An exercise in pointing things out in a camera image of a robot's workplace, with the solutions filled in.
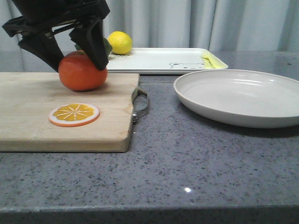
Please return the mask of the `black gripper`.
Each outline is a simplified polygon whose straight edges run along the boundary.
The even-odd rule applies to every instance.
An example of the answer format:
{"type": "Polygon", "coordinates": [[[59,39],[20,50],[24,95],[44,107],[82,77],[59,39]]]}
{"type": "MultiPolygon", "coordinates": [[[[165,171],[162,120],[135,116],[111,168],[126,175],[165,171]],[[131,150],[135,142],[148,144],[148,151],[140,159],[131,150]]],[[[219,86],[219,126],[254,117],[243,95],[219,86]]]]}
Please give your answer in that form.
{"type": "Polygon", "coordinates": [[[108,64],[103,41],[102,21],[110,9],[104,0],[14,0],[21,16],[2,26],[13,37],[22,36],[18,43],[58,72],[64,55],[54,35],[74,28],[70,38],[91,59],[98,70],[108,64]]]}

